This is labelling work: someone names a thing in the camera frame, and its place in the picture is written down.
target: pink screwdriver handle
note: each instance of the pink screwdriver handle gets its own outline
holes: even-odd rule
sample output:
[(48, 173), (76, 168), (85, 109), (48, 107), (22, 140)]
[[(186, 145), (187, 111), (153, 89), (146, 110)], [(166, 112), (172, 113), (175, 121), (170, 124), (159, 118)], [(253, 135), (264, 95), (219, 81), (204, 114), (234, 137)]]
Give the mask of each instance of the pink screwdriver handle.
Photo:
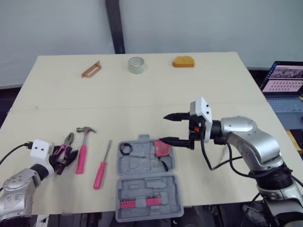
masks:
[(84, 172), (86, 154), (87, 154), (87, 147), (86, 147), (86, 145), (82, 145), (81, 149), (80, 149), (76, 174), (82, 174)]
[(96, 178), (95, 178), (94, 189), (99, 189), (102, 184), (105, 166), (106, 166), (106, 162), (101, 162), (97, 175), (96, 175)]

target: laptop screen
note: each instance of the laptop screen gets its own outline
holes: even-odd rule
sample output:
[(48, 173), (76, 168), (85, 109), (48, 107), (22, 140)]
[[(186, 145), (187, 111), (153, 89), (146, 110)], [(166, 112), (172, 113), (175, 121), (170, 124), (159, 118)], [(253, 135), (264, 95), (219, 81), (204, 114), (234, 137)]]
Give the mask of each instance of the laptop screen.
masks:
[(260, 88), (273, 95), (300, 94), (303, 87), (303, 62), (276, 61)]

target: wooden table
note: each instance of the wooden table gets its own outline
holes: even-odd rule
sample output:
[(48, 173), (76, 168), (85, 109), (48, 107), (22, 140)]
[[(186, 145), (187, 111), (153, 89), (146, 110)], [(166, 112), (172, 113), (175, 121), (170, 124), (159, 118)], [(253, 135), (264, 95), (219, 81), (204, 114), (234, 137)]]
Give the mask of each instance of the wooden table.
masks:
[[(34, 214), (83, 213), (115, 210), (117, 144), (135, 140), (139, 134), (151, 138), (188, 137), (188, 122), (163, 119), (169, 113), (189, 111), (189, 103), (203, 96), (212, 108), (213, 119), (244, 115), (273, 135), (294, 175), (303, 180), (302, 161), (281, 123), (238, 55), (190, 53), (196, 65), (177, 69), (171, 63), (178, 54), (39, 56), (0, 130), (0, 156), (28, 140), (43, 139), (55, 144), (76, 127), (89, 126), (85, 173), (76, 175), (74, 162), (61, 176), (42, 182), (34, 196)], [(128, 72), (127, 62), (140, 56), (147, 64), (143, 74)], [(102, 69), (90, 79), (81, 73), (100, 60)], [(83, 134), (75, 133), (73, 147), (79, 148)], [(93, 182), (108, 140), (105, 182), (100, 190)], [(205, 146), (216, 165), (223, 146)], [(256, 182), (236, 175), (228, 165), (210, 171), (199, 144), (195, 150), (175, 148), (181, 198), (185, 206), (242, 202), (256, 194)], [(248, 172), (243, 160), (235, 167)], [(12, 154), (1, 166), (0, 182), (31, 166), (29, 150)]]

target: tool case compartment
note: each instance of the tool case compartment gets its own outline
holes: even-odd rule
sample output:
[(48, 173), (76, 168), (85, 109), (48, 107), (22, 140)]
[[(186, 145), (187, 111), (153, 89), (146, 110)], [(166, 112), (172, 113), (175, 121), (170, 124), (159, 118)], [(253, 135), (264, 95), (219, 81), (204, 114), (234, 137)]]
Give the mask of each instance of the tool case compartment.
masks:
[[(177, 177), (169, 173), (175, 167), (173, 149), (159, 159), (155, 141), (140, 135), (139, 140), (118, 145), (117, 169), (123, 176), (116, 189), (118, 222), (174, 218), (184, 213)], [(121, 145), (126, 155), (120, 152)]]

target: hammer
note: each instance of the hammer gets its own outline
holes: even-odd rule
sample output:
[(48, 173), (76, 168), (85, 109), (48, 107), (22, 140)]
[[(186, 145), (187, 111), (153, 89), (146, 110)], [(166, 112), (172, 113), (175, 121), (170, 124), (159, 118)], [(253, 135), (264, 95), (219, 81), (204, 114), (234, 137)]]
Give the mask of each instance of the hammer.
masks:
[(83, 144), (80, 149), (78, 166), (76, 170), (76, 174), (82, 174), (84, 172), (84, 165), (85, 165), (86, 154), (87, 154), (87, 146), (86, 146), (87, 135), (89, 134), (90, 131), (93, 131), (94, 133), (96, 133), (96, 131), (90, 127), (77, 128), (76, 131), (84, 133)]

